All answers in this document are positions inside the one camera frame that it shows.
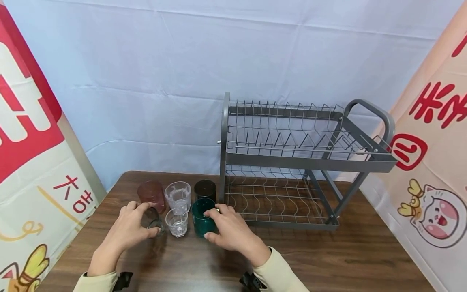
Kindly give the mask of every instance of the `white backdrop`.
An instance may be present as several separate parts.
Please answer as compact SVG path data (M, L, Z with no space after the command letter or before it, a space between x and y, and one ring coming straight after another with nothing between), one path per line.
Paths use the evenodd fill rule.
M225 91L389 110L461 3L5 0L106 189L218 174Z

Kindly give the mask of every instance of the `wooden table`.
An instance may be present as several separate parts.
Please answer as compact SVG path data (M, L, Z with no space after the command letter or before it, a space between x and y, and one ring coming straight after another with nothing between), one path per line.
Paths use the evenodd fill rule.
M142 171L123 174L38 292L73 290L120 208L138 200L139 184L158 180L166 187L182 180L193 187L206 178L218 181L217 176L191 174ZM283 255L310 291L433 291L361 193L348 204L340 223L333 233L274 228L253 231ZM192 226L190 216L184 237L175 238L168 231L161 238L145 241L124 253L117 271L131 271L134 276L130 287L123 291L241 291L238 281L249 269L247 260L196 237Z

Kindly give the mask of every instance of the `cartoon cat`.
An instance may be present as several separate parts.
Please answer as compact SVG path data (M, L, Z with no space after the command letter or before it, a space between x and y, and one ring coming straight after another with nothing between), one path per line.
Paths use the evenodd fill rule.
M457 244L467 228L467 207L456 194L425 185L423 190L415 180L409 181L410 202L401 203L400 215L411 217L410 223L429 244L449 248Z
M0 272L0 292L34 292L41 280L39 276L49 266L47 245L39 245L29 256L21 274L18 263L12 263Z

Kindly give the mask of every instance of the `dish rack frame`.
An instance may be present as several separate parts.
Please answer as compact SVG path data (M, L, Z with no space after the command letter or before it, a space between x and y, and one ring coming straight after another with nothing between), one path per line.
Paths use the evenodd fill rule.
M370 138L348 118L355 105L383 121L382 137ZM326 128L316 129L318 121L327 123ZM345 108L292 106L231 102L230 93L225 93L218 202L233 206L250 226L335 230L339 215L367 175L389 172L396 164L389 147L394 131L393 118L362 99ZM313 171L321 172L325 181L320 183ZM358 174L342 194L329 171ZM334 207L323 183L336 198Z

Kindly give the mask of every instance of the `plastic cup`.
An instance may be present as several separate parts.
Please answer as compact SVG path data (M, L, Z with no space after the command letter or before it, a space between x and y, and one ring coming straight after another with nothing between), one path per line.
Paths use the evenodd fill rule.
M202 198L194 202L193 209L193 225L195 233L199 237L204 237L206 232L215 232L216 223L212 218L204 216L204 212L215 208L216 202L209 198Z
M184 181L171 183L164 191L164 196L171 209L184 208L187 212L191 206L191 186Z
M155 180L144 182L138 187L137 193L141 203L155 203L156 210L159 214L164 213L166 205L162 184L160 182Z
M214 202L216 201L216 184L208 179L198 181L193 190L196 194L196 200L210 198Z
M165 223L173 236L182 237L188 229L188 211L184 208L173 208L165 215Z
M162 218L155 208L149 208L143 214L141 218L141 226L149 229L153 227L159 227L161 231L157 234L156 237L161 236L165 231L165 226L162 223Z

